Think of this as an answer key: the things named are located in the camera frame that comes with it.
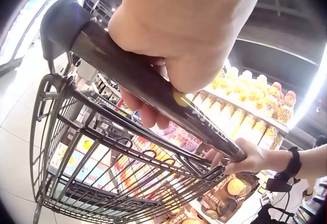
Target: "cart handle grip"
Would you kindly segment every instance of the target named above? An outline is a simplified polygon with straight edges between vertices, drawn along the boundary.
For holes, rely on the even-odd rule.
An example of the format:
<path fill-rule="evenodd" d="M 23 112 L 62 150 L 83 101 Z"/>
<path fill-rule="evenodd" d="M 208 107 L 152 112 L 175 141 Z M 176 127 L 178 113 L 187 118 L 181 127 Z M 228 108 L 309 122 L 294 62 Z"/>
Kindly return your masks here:
<path fill-rule="evenodd" d="M 41 24 L 44 58 L 54 58 L 54 46 L 73 51 L 145 103 L 154 106 L 189 133 L 234 162 L 246 154 L 200 111 L 184 93 L 144 61 L 144 56 L 121 49 L 76 0 L 54 3 Z"/>

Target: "fluorescent light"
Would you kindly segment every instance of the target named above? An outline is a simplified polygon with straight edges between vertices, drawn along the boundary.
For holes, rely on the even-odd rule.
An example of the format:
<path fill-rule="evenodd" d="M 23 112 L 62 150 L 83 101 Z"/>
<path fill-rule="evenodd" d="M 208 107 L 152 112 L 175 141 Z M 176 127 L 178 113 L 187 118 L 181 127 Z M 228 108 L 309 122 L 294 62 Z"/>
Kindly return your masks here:
<path fill-rule="evenodd" d="M 225 60 L 225 62 L 224 62 L 224 65 L 225 65 L 225 67 L 226 67 L 226 70 L 228 71 L 230 68 L 231 68 L 231 66 L 230 66 L 230 63 L 229 63 L 229 60 L 228 59 L 226 59 Z"/>
<path fill-rule="evenodd" d="M 311 106 L 312 102 L 317 97 L 321 87 L 323 86 L 326 80 L 327 74 L 327 44 L 325 47 L 324 54 L 322 55 L 321 63 L 318 69 L 317 74 L 315 75 L 309 91 L 307 92 L 305 99 L 303 100 L 302 104 L 294 114 L 294 117 L 289 121 L 288 128 L 292 129 L 295 125 L 301 120 L 301 118 L 306 114 L 308 108 Z"/>

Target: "store aisle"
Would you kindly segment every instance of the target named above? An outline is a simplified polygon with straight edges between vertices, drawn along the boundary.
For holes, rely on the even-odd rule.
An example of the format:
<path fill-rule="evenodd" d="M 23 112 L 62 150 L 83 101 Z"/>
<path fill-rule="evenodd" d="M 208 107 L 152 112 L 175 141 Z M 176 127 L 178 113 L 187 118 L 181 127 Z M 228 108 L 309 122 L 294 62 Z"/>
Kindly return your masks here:
<path fill-rule="evenodd" d="M 56 70 L 67 62 L 59 59 Z M 48 73 L 40 42 L 36 42 L 21 66 L 0 78 L 0 198 L 17 224 L 33 221 L 33 199 L 29 168 L 29 134 L 32 111 L 40 80 Z M 40 150 L 36 143 L 34 150 Z M 85 224 L 42 208 L 40 224 Z"/>

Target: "white shirt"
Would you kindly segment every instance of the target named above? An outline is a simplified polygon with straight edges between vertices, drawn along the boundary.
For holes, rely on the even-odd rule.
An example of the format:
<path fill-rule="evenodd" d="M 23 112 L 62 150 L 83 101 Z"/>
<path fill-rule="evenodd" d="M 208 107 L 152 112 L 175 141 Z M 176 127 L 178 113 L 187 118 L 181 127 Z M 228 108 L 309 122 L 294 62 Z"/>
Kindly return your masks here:
<path fill-rule="evenodd" d="M 307 189 L 309 186 L 308 181 L 301 179 L 298 183 L 294 184 L 292 186 L 291 191 L 289 192 L 290 198 L 289 203 L 287 205 L 286 211 L 290 213 L 296 213 L 300 207 L 300 204 L 302 203 L 303 199 L 303 191 Z M 276 198 L 271 201 L 271 205 L 280 209 L 285 209 L 288 199 L 288 193 L 278 193 Z M 281 215 L 283 214 L 277 209 L 271 208 L 268 210 L 269 215 L 271 216 L 271 219 L 279 220 Z M 283 217 L 280 219 L 280 221 L 285 222 L 288 215 L 284 214 Z M 292 218 L 288 218 L 287 223 L 291 223 Z"/>

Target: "black strap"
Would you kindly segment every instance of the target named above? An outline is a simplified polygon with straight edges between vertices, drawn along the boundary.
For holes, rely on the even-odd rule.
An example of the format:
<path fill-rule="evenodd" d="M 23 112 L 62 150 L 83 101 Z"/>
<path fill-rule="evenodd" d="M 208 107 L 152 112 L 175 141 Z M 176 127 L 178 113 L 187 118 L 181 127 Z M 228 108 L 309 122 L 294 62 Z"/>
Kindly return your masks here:
<path fill-rule="evenodd" d="M 297 147 L 291 147 L 289 151 L 293 154 L 293 157 L 288 162 L 286 169 L 275 175 L 275 179 L 279 179 L 283 182 L 288 182 L 289 179 L 295 177 L 301 169 L 302 163 L 300 161 L 300 155 Z"/>

